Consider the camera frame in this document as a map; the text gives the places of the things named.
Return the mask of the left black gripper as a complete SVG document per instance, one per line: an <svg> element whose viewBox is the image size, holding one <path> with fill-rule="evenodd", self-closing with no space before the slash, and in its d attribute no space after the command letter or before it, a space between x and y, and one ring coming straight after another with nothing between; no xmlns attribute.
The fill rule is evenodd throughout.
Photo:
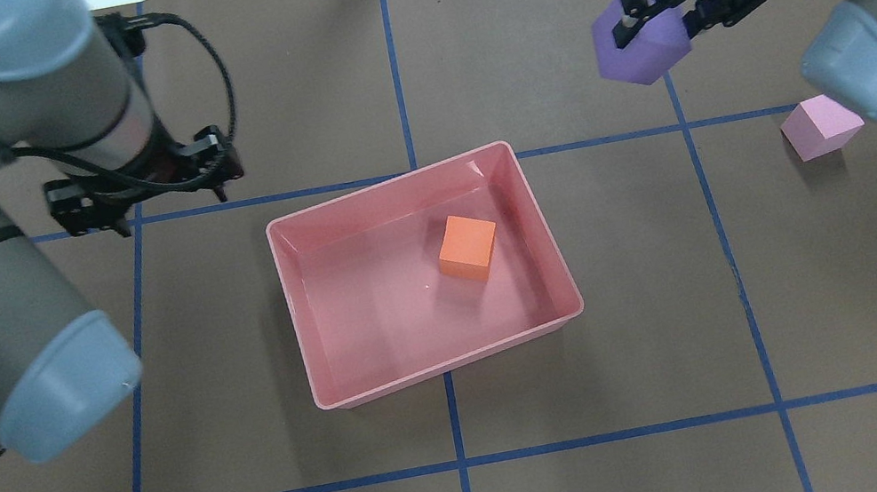
<svg viewBox="0 0 877 492"><path fill-rule="evenodd" d="M112 170L68 152L44 155L65 177L44 184L44 203L71 237L109 230L128 238L128 210L146 200L203 190L227 202L226 186L245 175L236 133L230 122L226 129L202 128L189 145L163 134L151 136L132 163Z"/></svg>

